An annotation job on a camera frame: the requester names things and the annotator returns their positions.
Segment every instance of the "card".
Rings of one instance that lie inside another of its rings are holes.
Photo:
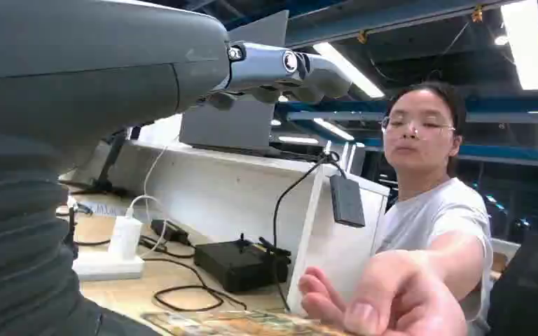
[[[144,319],[175,336],[348,336],[319,321],[266,311],[223,311],[217,313],[154,313]]]

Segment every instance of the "mouth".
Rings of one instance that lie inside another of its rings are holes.
[[[414,152],[417,152],[418,150],[415,147],[398,146],[395,148],[395,151],[400,152],[400,153],[414,153]]]

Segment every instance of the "white desk partition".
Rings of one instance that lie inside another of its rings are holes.
[[[143,151],[131,147],[123,149],[117,165],[122,166],[130,157],[134,160],[137,156],[131,151]],[[141,179],[149,163],[139,164],[141,171],[127,177]],[[169,148],[152,173],[148,192],[162,201],[173,220],[214,242],[236,240],[240,233],[253,242],[259,237],[272,242],[277,198],[311,166],[306,162]],[[337,174],[334,167],[320,167],[292,190],[280,207],[277,245],[292,252],[288,301],[297,313],[302,311],[296,285],[307,266],[322,268],[344,299],[350,297],[373,253],[376,228],[385,211],[389,189],[348,174],[360,184],[366,227],[335,223],[327,177],[332,174]]]
[[[385,212],[388,188],[358,176],[348,174],[360,185],[362,206],[364,207],[363,228],[349,227],[335,223],[331,203],[329,178],[321,169],[315,176],[310,206],[298,255],[290,280],[288,305],[293,313],[304,314],[298,280],[309,266],[320,268],[344,301],[352,298],[361,273],[368,259],[375,253],[375,238],[382,229],[378,224]]]

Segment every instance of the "wooden desk surface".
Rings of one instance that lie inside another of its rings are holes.
[[[91,202],[107,203],[116,206],[125,206],[127,202],[120,201],[111,197],[89,196],[77,197],[79,201],[90,200]],[[77,216],[76,236],[78,242],[99,242],[110,238],[112,228],[114,226],[113,217],[105,216]],[[196,244],[204,244],[209,240],[197,232],[189,230],[188,227],[181,225],[184,230],[189,233],[189,239]],[[144,225],[144,235],[156,237],[150,230],[148,225]],[[82,247],[81,251],[107,249],[106,246],[98,247]],[[176,254],[192,253],[192,248],[182,246],[180,244],[169,243],[169,251]],[[147,251],[143,247],[139,247],[139,252]],[[169,258],[159,253],[151,253],[146,258]],[[192,259],[175,259],[181,263],[194,266]],[[201,277],[211,288],[223,291],[221,285],[211,278],[205,271],[200,270]],[[85,281],[81,282],[81,292],[87,298],[97,304],[106,307],[115,312],[129,316],[141,323],[148,324],[141,318],[143,313],[164,312],[162,308],[153,300],[153,294],[162,289],[173,286],[198,285],[196,275],[185,267],[173,265],[169,262],[146,262],[143,277],[133,280],[117,280],[117,281]],[[277,290],[274,286],[262,288],[247,292],[244,295],[231,295],[236,300],[247,304],[248,309],[264,309],[270,311],[283,311],[283,304],[280,300]],[[187,309],[209,306],[216,303],[216,300],[208,295],[203,290],[179,290],[175,293],[165,295],[165,299],[173,305]],[[224,300],[225,303],[216,310],[241,310],[242,307]]]

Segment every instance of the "eyeglasses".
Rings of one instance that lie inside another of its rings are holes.
[[[401,133],[405,127],[413,126],[413,132],[416,135],[436,136],[440,135],[443,130],[454,132],[456,129],[453,126],[446,125],[437,117],[427,116],[420,119],[412,119],[402,115],[387,116],[380,122],[382,133]]]

